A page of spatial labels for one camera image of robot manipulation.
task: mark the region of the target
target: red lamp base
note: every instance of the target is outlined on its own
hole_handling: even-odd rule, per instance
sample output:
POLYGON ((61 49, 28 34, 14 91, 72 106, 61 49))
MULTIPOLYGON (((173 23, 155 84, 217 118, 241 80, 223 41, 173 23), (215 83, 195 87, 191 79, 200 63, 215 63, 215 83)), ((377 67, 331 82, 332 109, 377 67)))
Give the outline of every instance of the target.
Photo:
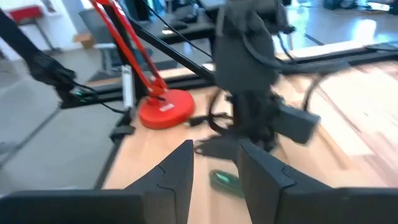
POLYGON ((147 128, 165 129, 188 120, 195 110, 195 102, 187 91, 169 90, 158 100, 147 97, 138 107, 138 117, 147 128))

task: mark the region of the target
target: wooden table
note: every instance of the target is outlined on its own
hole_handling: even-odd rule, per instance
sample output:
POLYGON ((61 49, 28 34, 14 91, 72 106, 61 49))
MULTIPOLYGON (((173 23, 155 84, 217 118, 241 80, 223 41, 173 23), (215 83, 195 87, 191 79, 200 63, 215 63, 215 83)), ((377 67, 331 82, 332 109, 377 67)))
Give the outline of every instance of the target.
MULTIPOLYGON (((304 57, 362 47, 355 42, 310 47, 292 52, 304 57)), ((163 72, 164 77, 189 73, 185 68, 163 72)), ((353 67, 325 80, 313 94, 310 110, 322 121, 307 146, 281 136, 274 156, 332 187, 398 187, 398 63, 383 62, 353 67)), ((300 106, 310 79, 282 79, 275 90, 286 102, 300 106)), ((214 88, 191 91, 195 115, 205 114, 214 88)), ((216 111, 230 112, 225 101, 216 111)), ((105 189, 123 189, 158 164, 186 139, 203 139, 214 132, 206 125, 184 125, 153 131, 142 127, 121 144, 105 189)), ((251 223, 244 200, 210 188, 208 173, 221 169, 237 174, 230 162, 195 155, 195 174, 189 224, 251 223)))

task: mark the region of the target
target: cardboard box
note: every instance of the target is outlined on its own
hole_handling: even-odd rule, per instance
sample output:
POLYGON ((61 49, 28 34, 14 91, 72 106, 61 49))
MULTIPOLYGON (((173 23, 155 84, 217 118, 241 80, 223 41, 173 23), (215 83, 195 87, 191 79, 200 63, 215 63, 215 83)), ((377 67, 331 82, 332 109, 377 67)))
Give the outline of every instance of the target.
POLYGON ((85 49, 93 48, 94 38, 91 33, 76 34, 73 37, 74 43, 81 43, 85 49))

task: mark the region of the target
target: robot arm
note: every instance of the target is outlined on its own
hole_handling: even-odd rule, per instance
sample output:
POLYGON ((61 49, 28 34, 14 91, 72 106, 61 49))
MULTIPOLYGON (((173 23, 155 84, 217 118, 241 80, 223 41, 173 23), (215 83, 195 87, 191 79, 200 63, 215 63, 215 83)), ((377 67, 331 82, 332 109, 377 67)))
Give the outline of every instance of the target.
POLYGON ((279 73, 324 75, 349 67, 346 62, 325 64, 320 68, 275 59, 272 35, 293 30, 279 0, 227 1, 220 9, 216 25, 215 77, 220 88, 228 91, 261 90, 264 86, 273 85, 279 73))
POLYGON ((18 28, 12 17, 0 9, 0 37, 13 48, 26 62, 30 75, 38 82, 54 86, 59 97, 71 97, 68 93, 75 85, 75 72, 45 55, 18 28))

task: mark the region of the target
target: black cable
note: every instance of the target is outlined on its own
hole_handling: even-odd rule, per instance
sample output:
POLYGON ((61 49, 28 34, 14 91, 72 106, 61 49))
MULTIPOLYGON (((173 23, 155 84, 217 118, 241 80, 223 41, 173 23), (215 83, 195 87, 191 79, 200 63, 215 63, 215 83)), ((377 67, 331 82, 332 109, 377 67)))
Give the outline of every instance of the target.
MULTIPOLYGON (((217 114, 213 114, 214 118, 223 118, 223 119, 232 119, 233 117, 228 115, 228 113, 217 113, 217 114)), ((191 119, 189 119, 187 121, 187 124, 189 127, 195 127, 198 126, 200 124, 202 124, 203 122, 207 121, 208 116, 207 115, 203 115, 203 116, 196 116, 193 117, 191 119)))
POLYGON ((296 60, 294 60, 294 58, 289 54, 289 51, 287 51, 285 44, 284 44, 284 40, 282 39, 282 36, 280 36, 280 33, 278 33, 277 36, 279 39, 279 45, 282 48, 282 50, 284 51, 284 53, 286 54, 286 56, 289 58, 289 60, 292 63, 297 64, 296 60))
POLYGON ((245 46, 245 49, 260 63, 263 63, 265 66, 274 68, 278 70, 281 73, 316 73, 316 71, 311 71, 305 68, 300 68, 299 65, 289 65, 285 63, 283 60, 278 59, 278 58, 268 58, 260 53, 257 52, 257 50, 251 45, 250 41, 248 40, 248 37, 246 37, 246 34, 241 34, 242 35, 242 40, 243 44, 245 46))
MULTIPOLYGON (((75 86, 78 86, 78 87, 81 87, 81 88, 84 88, 84 89, 87 89, 87 90, 93 92, 95 98, 99 98, 99 95, 100 95, 100 94, 99 94, 95 89, 93 89, 92 87, 79 84, 79 83, 75 82, 74 80, 72 80, 72 83, 73 83, 75 86)), ((112 108, 112 107, 110 107, 110 106, 108 106, 108 105, 106 105, 106 104, 104 104, 104 103, 102 103, 102 102, 101 102, 100 104, 103 105, 104 107, 106 107, 107 109, 111 110, 112 112, 120 113, 120 114, 124 114, 124 113, 125 113, 125 111, 123 111, 123 110, 118 110, 118 109, 112 108)))
POLYGON ((324 75, 319 75, 317 76, 317 79, 311 82, 311 85, 307 88, 305 92, 305 96, 303 99, 303 104, 302 104, 302 109, 306 112, 308 112, 308 108, 310 105, 310 98, 312 96, 312 93, 315 91, 316 87, 319 86, 319 84, 326 78, 328 77, 329 74, 324 74, 324 75))
POLYGON ((201 48, 197 47, 195 44, 193 44, 190 40, 188 40, 186 37, 184 37, 184 35, 182 35, 179 31, 177 31, 176 29, 174 29, 169 23, 167 23, 155 10, 153 10, 153 8, 151 8, 148 4, 148 2, 146 2, 146 0, 142 0, 146 7, 153 13, 155 14, 155 16, 160 19, 160 21, 162 21, 170 30, 172 30, 175 34, 177 34, 179 37, 181 37, 185 42, 187 42, 189 45, 191 45, 193 48, 199 50, 200 52, 204 53, 205 55, 209 56, 210 58, 212 58, 212 56, 205 52, 204 50, 202 50, 201 48))
MULTIPOLYGON (((214 92, 214 94, 210 98, 209 107, 208 107, 208 111, 207 111, 207 122, 209 124, 209 127, 212 130, 214 130, 215 132, 217 132, 218 134, 242 135, 242 133, 248 133, 248 132, 252 131, 253 129, 262 127, 262 124, 266 124, 273 117, 278 115, 279 111, 277 111, 277 110, 267 110, 264 113, 261 113, 262 116, 257 116, 255 118, 252 118, 252 120, 250 120, 249 122, 240 124, 237 127, 228 128, 228 129, 223 128, 215 122, 216 114, 213 113, 214 105, 215 105, 218 97, 221 95, 221 93, 222 93, 222 89, 220 89, 220 88, 218 88, 214 92)), ((241 106, 242 108, 247 108, 249 106, 249 103, 247 102, 247 100, 245 100, 245 101, 242 101, 239 106, 241 106)))

